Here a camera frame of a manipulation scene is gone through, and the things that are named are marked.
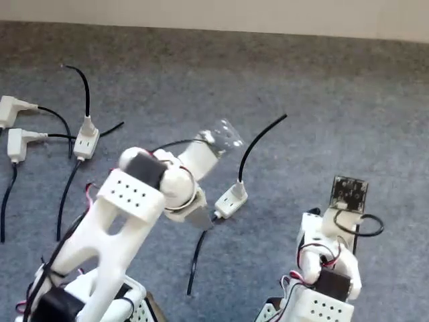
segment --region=power cord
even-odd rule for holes
[[[219,218],[215,217],[212,219],[212,222],[214,223]],[[190,267],[190,275],[189,275],[189,281],[188,281],[188,289],[186,290],[186,295],[190,296],[192,293],[192,285],[194,284],[194,278],[196,273],[196,263],[198,262],[198,256],[200,254],[201,246],[204,241],[204,238],[206,237],[208,230],[204,230],[201,233],[200,238],[198,239],[198,243],[196,243],[195,251],[194,251],[194,257],[192,259],[192,265]]]
[[[60,119],[60,121],[64,124],[64,127],[66,128],[66,133],[69,137],[72,136],[71,132],[70,132],[70,128],[68,126],[67,121],[63,118],[63,116],[61,116],[60,114],[58,114],[57,112],[55,112],[52,109],[49,109],[47,107],[43,107],[43,106],[39,106],[38,109],[42,110],[42,111],[46,111],[48,113],[51,113],[52,115],[55,115],[58,119]],[[72,157],[72,152],[73,152],[73,143],[72,143],[72,138],[68,138],[68,158],[71,159]]]
[[[111,129],[108,129],[107,131],[103,133],[99,133],[99,130],[94,126],[94,124],[91,121],[90,118],[90,91],[89,91],[89,85],[88,80],[86,79],[83,71],[81,71],[79,68],[71,65],[61,65],[62,67],[69,68],[71,70],[76,71],[80,78],[82,79],[84,90],[85,90],[85,116],[84,121],[82,123],[82,126],[79,129],[78,135],[76,137],[74,136],[64,136],[61,134],[51,134],[50,137],[57,137],[57,138],[68,138],[75,139],[75,145],[74,145],[74,155],[77,157],[76,165],[73,168],[72,173],[70,174],[70,177],[67,181],[66,187],[64,189],[64,192],[62,193],[62,198],[60,201],[60,208],[58,210],[58,217],[57,217],[57,224],[56,224],[56,241],[59,241],[61,238],[61,225],[62,225],[62,212],[64,209],[64,204],[66,202],[68,189],[70,188],[70,185],[72,183],[72,180],[79,168],[79,166],[88,159],[91,159],[95,148],[97,146],[97,143],[99,141],[99,138],[104,137],[115,131],[116,129],[120,128],[124,122],[121,122]]]
[[[246,163],[247,157],[249,156],[250,152],[252,151],[253,147],[256,145],[256,143],[267,133],[269,132],[273,127],[275,127],[278,123],[283,121],[288,116],[286,114],[283,114],[281,117],[277,118],[274,122],[269,124],[265,129],[263,129],[249,144],[249,147],[246,149],[239,167],[239,175],[238,175],[238,181],[225,193],[219,200],[216,202],[215,207],[216,211],[214,212],[216,215],[216,218],[213,220],[217,220],[218,218],[224,218],[228,219],[233,213],[235,213],[239,207],[241,207],[244,202],[247,200],[247,193],[244,188],[243,184],[243,169],[244,165]],[[198,240],[198,243],[195,248],[194,252],[194,258],[192,260],[192,265],[190,269],[190,276],[188,281],[188,289],[186,291],[187,295],[191,295],[192,292],[192,285],[194,284],[194,277],[196,272],[196,263],[198,260],[198,255],[200,253],[200,249],[202,246],[202,242],[204,238],[206,237],[207,231],[203,231],[201,233],[200,239]]]
[[[45,282],[45,279],[48,277],[48,275],[51,273],[51,267],[55,262],[55,259],[58,257],[58,254],[60,253],[62,247],[66,243],[66,241],[73,235],[73,233],[76,231],[77,227],[80,225],[82,220],[84,219],[86,215],[85,211],[82,215],[80,215],[78,218],[74,220],[70,228],[67,230],[67,232],[64,234],[64,237],[60,240],[58,245],[56,246],[54,252],[52,253],[51,258],[49,259],[48,263],[44,265],[42,275],[37,281],[37,284],[34,286],[33,290],[28,296],[27,299],[27,305],[25,306],[24,314],[23,314],[23,322],[28,322],[29,316],[32,312],[32,306],[34,303],[34,300],[36,299],[37,294],[39,293],[43,283]]]
[[[72,184],[73,178],[76,175],[76,172],[78,172],[78,169],[79,169],[81,164],[82,164],[82,160],[78,159],[76,161],[76,164],[74,165],[72,173],[70,173],[70,176],[68,177],[66,188],[64,188],[64,192],[62,193],[62,196],[61,196],[60,210],[58,211],[58,219],[56,222],[56,240],[57,241],[59,241],[61,238],[62,211],[64,209],[64,204],[66,203],[68,189],[70,188],[70,185]]]
[[[9,195],[11,194],[13,185],[15,184],[16,181],[16,177],[18,175],[18,163],[12,162],[12,169],[13,169],[13,174],[12,174],[12,179],[11,182],[9,183],[9,186],[6,189],[5,195],[3,197],[3,201],[1,203],[1,214],[0,214],[0,241],[2,244],[5,243],[6,240],[6,228],[5,228],[5,218],[6,218],[6,207],[7,207],[7,201],[9,200]]]
[[[85,116],[89,116],[89,105],[90,105],[90,93],[89,93],[89,84],[88,84],[88,80],[86,79],[85,74],[83,73],[83,71],[81,71],[79,68],[71,66],[71,65],[64,65],[62,64],[61,67],[65,67],[65,68],[69,68],[72,70],[75,70],[79,76],[82,79],[83,82],[83,86],[85,87]]]
[[[261,133],[259,133],[254,139],[253,141],[249,144],[249,147],[247,148],[247,150],[244,152],[243,158],[241,159],[240,162],[240,168],[239,168],[239,182],[241,182],[243,180],[243,169],[244,169],[244,165],[246,163],[247,157],[249,156],[250,152],[252,151],[253,147],[256,145],[256,143],[266,134],[268,133],[273,127],[275,127],[278,123],[280,123],[281,121],[283,121],[285,118],[287,118],[288,115],[287,114],[283,114],[281,117],[279,117],[278,119],[276,119],[273,123],[269,124],[265,129],[263,129],[261,131]]]

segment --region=black wire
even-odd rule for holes
[[[123,124],[124,124],[124,122],[122,121],[121,123],[119,123],[118,125],[115,125],[111,129],[108,129],[107,131],[104,131],[102,134],[100,134],[100,138],[102,138],[103,136],[109,135],[110,133],[112,133],[116,129],[119,129]]]
[[[151,150],[149,152],[150,153],[154,153],[156,150],[161,150],[161,149],[168,148],[170,146],[177,146],[179,144],[192,143],[192,142],[202,142],[202,143],[206,143],[206,144],[210,145],[210,143],[208,143],[206,140],[187,139],[187,140],[179,140],[179,141],[174,141],[174,142],[170,142],[170,143],[167,143],[167,144],[163,144],[162,146],[158,146],[156,149],[153,149],[153,150]]]
[[[356,232],[359,233],[361,230],[361,226],[360,225],[356,225]],[[353,255],[356,255],[356,249],[357,249],[357,239],[359,238],[359,236],[355,235],[355,240],[353,240]]]
[[[379,229],[378,229],[378,230],[376,230],[376,231],[374,231],[374,232],[371,232],[371,233],[361,233],[361,232],[359,232],[359,231],[353,231],[353,230],[350,230],[350,229],[348,229],[348,228],[346,228],[346,227],[344,227],[344,226],[342,226],[342,225],[340,225],[340,224],[338,223],[338,216],[339,216],[342,212],[343,212],[342,210],[338,210],[338,211],[336,212],[336,214],[335,214],[335,216],[334,216],[334,224],[335,224],[339,229],[341,229],[343,232],[345,232],[345,233],[349,233],[349,234],[351,234],[351,235],[353,235],[353,236],[358,236],[358,237],[375,237],[375,236],[378,236],[380,233],[382,233],[382,232],[384,231],[384,222],[383,222],[379,217],[377,217],[376,215],[371,215],[371,214],[369,214],[369,213],[366,213],[366,214],[362,215],[362,216],[361,216],[361,219],[370,218],[370,219],[372,219],[372,220],[374,220],[374,221],[378,222],[378,224],[380,225],[380,227],[379,227]]]
[[[66,198],[67,198],[67,193],[68,193],[68,189],[70,188],[70,185],[72,184],[74,175],[76,174],[76,172],[79,169],[79,166],[82,164],[81,160],[77,160],[76,164],[73,168],[72,173],[70,173],[70,176],[68,177],[68,181],[66,184],[66,188],[64,189],[64,192],[62,193],[62,197],[61,197],[61,203],[60,203],[60,210],[58,211],[58,218],[57,218],[57,222],[56,222],[56,241],[58,242],[61,238],[61,222],[62,222],[62,211],[64,209],[64,204],[66,202]]]
[[[1,243],[3,244],[6,240],[6,223],[5,223],[5,218],[6,218],[6,206],[7,206],[7,200],[9,200],[9,195],[11,194],[13,185],[15,184],[16,181],[16,177],[18,175],[18,169],[17,169],[17,163],[12,163],[12,169],[13,169],[13,174],[12,174],[12,179],[11,182],[9,183],[9,186],[6,189],[5,192],[5,196],[3,197],[3,202],[1,203],[1,214],[0,214],[0,240]]]
[[[275,320],[275,322],[280,321],[280,319],[282,318],[282,316],[283,316],[283,314],[285,313],[286,309],[288,308],[288,305],[289,305],[289,302],[290,302],[290,298],[292,297],[292,293],[293,293],[294,289],[297,287],[297,285],[302,285],[302,286],[304,286],[304,287],[308,288],[308,286],[306,286],[306,285],[305,285],[305,284],[303,284],[303,283],[295,283],[295,284],[293,285],[293,287],[290,289],[289,296],[288,296],[288,300],[286,301],[286,305],[284,306],[284,308],[283,308],[282,312],[281,312],[279,315],[274,315],[274,316],[273,316],[271,319],[269,319],[268,321],[271,321],[274,317],[277,317],[277,316],[278,316],[278,318]]]
[[[85,77],[85,74],[77,67],[71,66],[71,65],[62,65],[63,67],[75,70],[79,76],[82,79],[83,85],[85,86],[85,116],[89,116],[89,102],[90,102],[90,97],[89,97],[89,85],[88,85],[88,81]]]
[[[41,109],[42,111],[46,111],[48,113],[51,113],[53,115],[55,115],[58,119],[60,119],[60,121],[64,124],[64,127],[66,128],[66,133],[68,136],[71,136],[72,133],[70,132],[70,128],[68,126],[67,121],[63,118],[63,116],[61,116],[60,114],[58,114],[57,112],[47,108],[47,107],[43,107],[43,106],[39,106],[38,109]],[[68,158],[70,159],[72,157],[72,151],[73,151],[73,143],[72,143],[72,139],[68,138]]]
[[[34,287],[34,289],[32,290],[31,294],[28,297],[27,305],[25,306],[25,311],[24,311],[24,314],[23,314],[23,320],[22,320],[23,322],[28,322],[28,318],[29,318],[29,316],[31,314],[31,311],[32,311],[33,302],[36,299],[36,296],[39,293],[39,291],[40,291],[40,289],[41,289],[41,287],[42,287],[42,285],[43,285],[46,277],[48,276],[48,274],[50,274],[50,270],[51,270],[52,264],[55,262],[55,259],[58,257],[58,254],[60,253],[60,250],[62,249],[62,247],[64,246],[64,244],[66,243],[66,241],[76,231],[76,228],[79,226],[80,222],[82,222],[82,220],[84,219],[85,215],[86,215],[86,211],[73,221],[73,223],[70,226],[70,228],[64,234],[64,237],[60,240],[60,242],[56,246],[54,252],[52,253],[51,258],[49,259],[49,262],[46,263],[46,265],[44,266],[44,269],[42,271],[42,275],[38,279],[38,282],[37,282],[36,286]]]
[[[66,134],[57,134],[57,133],[50,133],[48,134],[49,138],[66,138],[69,142],[76,139],[76,136],[70,136]]]
[[[204,241],[204,238],[206,237],[208,230],[204,230],[201,233],[200,239],[198,240],[198,243],[196,244],[195,251],[194,251],[194,257],[192,259],[192,264],[190,267],[190,275],[189,275],[189,281],[188,281],[188,289],[186,290],[186,295],[190,296],[192,293],[192,285],[194,284],[194,278],[196,273],[196,263],[198,262],[198,255],[200,254],[202,242]]]
[[[117,300],[124,300],[124,301],[127,301],[129,304],[131,304],[131,314],[127,318],[127,320],[129,320],[134,314],[134,310],[135,310],[134,302],[131,299],[128,299],[127,297],[120,297]]]
[[[246,159],[250,154],[250,151],[252,151],[253,147],[255,146],[255,144],[269,131],[271,130],[273,127],[275,127],[278,123],[280,123],[281,121],[283,121],[285,118],[287,118],[288,116],[286,114],[283,114],[281,117],[279,117],[278,119],[276,119],[273,123],[269,124],[265,129],[262,130],[261,133],[259,133],[255,139],[253,139],[253,141],[250,143],[249,147],[247,148],[247,150],[244,152],[243,158],[241,159],[240,162],[240,169],[239,169],[239,181],[241,182],[243,179],[243,169],[244,169],[244,164],[246,163]]]

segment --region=white plug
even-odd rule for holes
[[[79,160],[91,159],[100,138],[99,129],[91,121],[91,116],[85,116],[74,142],[73,153]]]
[[[237,182],[214,204],[216,209],[214,212],[215,215],[223,219],[228,219],[244,205],[247,197],[243,181],[237,180]]]
[[[7,138],[7,155],[13,163],[22,162],[27,156],[27,143],[44,140],[47,133],[25,131],[23,129],[10,129]]]
[[[12,127],[19,111],[37,109],[36,104],[30,104],[13,96],[2,96],[0,100],[0,127]]]

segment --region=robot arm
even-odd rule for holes
[[[174,221],[184,221],[206,206],[198,180],[222,154],[216,154],[207,144],[195,144],[192,153],[181,154],[182,159],[163,150],[126,150],[97,200],[51,259],[50,271],[42,266],[36,272],[26,312],[16,321],[122,322],[130,314],[130,305],[117,299],[126,298],[133,308],[144,305],[144,288],[125,275],[138,249],[163,211]],[[210,164],[199,166],[201,160],[210,160]],[[109,227],[116,216],[126,217],[126,222],[119,233],[111,235]],[[99,259],[96,270],[77,278],[66,289],[58,287],[64,276],[95,256]],[[126,297],[118,298],[124,286],[128,288]]]
[[[301,273],[290,272],[285,297],[266,302],[255,322],[319,322],[352,319],[349,303],[361,292],[358,261],[354,255],[355,231],[363,218],[367,183],[337,176],[332,186],[330,207],[323,216],[319,209],[302,215],[297,238],[296,263]],[[380,234],[361,234],[367,237]]]

